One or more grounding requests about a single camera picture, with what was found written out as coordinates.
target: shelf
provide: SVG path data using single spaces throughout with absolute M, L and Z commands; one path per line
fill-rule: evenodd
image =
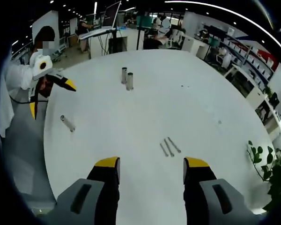
M 241 60 L 244 60 L 244 56 L 242 56 L 239 52 L 235 51 L 235 49 L 233 49 L 232 47 L 230 47 L 229 45 L 225 44 L 224 42 L 221 41 L 221 43 L 225 46 L 227 46 L 229 49 L 231 49 L 232 51 L 234 51 L 238 56 L 240 56 Z
M 235 37 L 229 36 L 228 34 L 227 34 L 227 37 L 237 41 L 238 43 L 240 43 L 242 46 L 244 46 L 246 48 L 246 51 L 248 51 L 249 47 L 246 46 L 244 43 L 242 43 L 240 40 L 236 39 Z
M 250 61 L 248 61 L 248 59 L 246 59 L 246 62 L 250 64 L 250 66 L 254 69 L 254 71 L 258 74 L 258 76 L 261 78 L 261 81 L 263 82 L 264 85 L 267 85 L 267 83 L 269 82 L 264 76 L 263 74 L 253 65 L 253 63 L 251 63 Z
M 259 55 L 257 55 L 255 52 L 253 52 L 252 49 L 250 49 L 250 52 L 252 53 L 252 55 L 253 55 L 254 57 L 256 57 L 256 58 L 259 59 L 263 64 L 265 64 L 266 67 L 269 68 L 272 73 L 274 73 L 273 69 L 270 68 L 270 66 L 269 66 L 266 62 L 264 62 L 264 61 L 261 59 L 261 57 L 260 57 Z

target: table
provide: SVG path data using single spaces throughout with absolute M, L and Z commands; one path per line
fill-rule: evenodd
M 281 133 L 281 118 L 279 116 L 279 113 L 269 103 L 267 96 L 263 94 L 255 80 L 239 66 L 234 64 L 232 66 L 233 67 L 224 75 L 224 77 L 226 77 L 230 73 L 236 73 L 237 71 L 239 71 L 242 75 L 246 77 L 246 79 L 254 86 L 254 88 L 250 91 L 249 95 L 246 97 L 247 101 L 250 103 L 253 109 L 256 110 L 263 101 L 265 101 L 269 106 L 273 117 L 268 121 L 265 126 L 268 131 L 268 134 L 270 135 L 271 140 L 273 141 Z
M 136 50 L 137 45 L 137 36 L 138 30 L 126 28 L 123 30 L 117 30 L 117 38 L 123 38 L 124 45 L 123 51 L 131 51 Z M 109 49 L 109 39 L 112 38 L 112 33 L 103 34 L 99 36 L 102 40 L 103 49 L 108 51 Z M 139 49 L 142 49 L 144 39 L 144 32 L 140 32 L 140 41 L 139 41 Z M 90 46 L 91 58 L 101 57 L 102 56 L 102 48 L 98 37 L 92 37 L 88 39 Z
M 122 67 L 133 72 L 133 91 L 121 84 Z M 208 162 L 251 208 L 268 203 L 265 195 L 251 202 L 262 181 L 246 149 L 248 140 L 264 149 L 271 140 L 243 96 L 202 60 L 184 51 L 129 51 L 63 74 L 77 92 L 53 87 L 44 127 L 55 198 L 86 178 L 98 160 L 119 156 L 117 224 L 186 224 L 183 158 L 189 156 Z M 62 114 L 75 124 L 73 133 L 60 121 Z M 175 157 L 164 156 L 159 144 L 167 136 L 181 154 L 173 148 Z
M 183 42 L 182 51 L 188 51 L 203 60 L 209 50 L 210 45 L 186 34 L 184 34 L 184 37 L 185 39 Z

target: monitor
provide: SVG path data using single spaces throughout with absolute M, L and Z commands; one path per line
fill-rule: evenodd
M 227 36 L 227 33 L 217 27 L 214 26 L 204 26 L 205 29 L 208 30 L 208 32 L 220 39 L 224 39 Z
M 106 8 L 102 27 L 114 27 L 121 1 Z

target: laptop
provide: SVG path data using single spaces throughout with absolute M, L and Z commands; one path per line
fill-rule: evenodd
M 121 1 L 114 3 L 113 5 L 109 6 L 106 8 L 104 17 L 103 17 L 103 22 L 101 28 L 97 30 L 92 30 L 89 33 L 86 34 L 81 34 L 80 35 L 80 40 L 85 40 L 89 37 L 95 37 L 99 36 L 101 34 L 104 34 L 108 31 L 114 31 L 116 30 L 115 28 L 115 23 L 117 19 L 117 14 L 118 14 L 118 9 L 120 7 Z

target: metal rod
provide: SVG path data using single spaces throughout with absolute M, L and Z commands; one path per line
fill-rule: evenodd
M 165 145 L 167 146 L 167 148 L 168 148 L 168 150 L 169 150 L 169 152 L 170 152 L 170 156 L 174 157 L 175 155 L 174 155 L 174 153 L 170 150 L 170 146 L 169 146 L 169 144 L 167 143 L 167 140 L 164 139 L 164 142 L 165 142 Z
M 127 67 L 122 68 L 122 84 L 127 82 Z
M 163 152 L 164 152 L 165 156 L 168 157 L 169 155 L 168 155 L 168 153 L 165 151 L 165 149 L 164 149 L 164 147 L 163 147 L 163 145 L 162 145 L 161 143 L 160 143 L 160 147 L 163 149 Z
M 71 132 L 75 131 L 75 126 L 64 115 L 61 115 L 60 119 L 70 129 Z
M 168 137 L 168 140 L 171 142 L 171 144 L 174 146 L 174 148 L 177 150 L 178 153 L 181 153 L 181 150 L 174 144 L 174 142 Z
M 133 73 L 127 74 L 126 90 L 133 90 Z

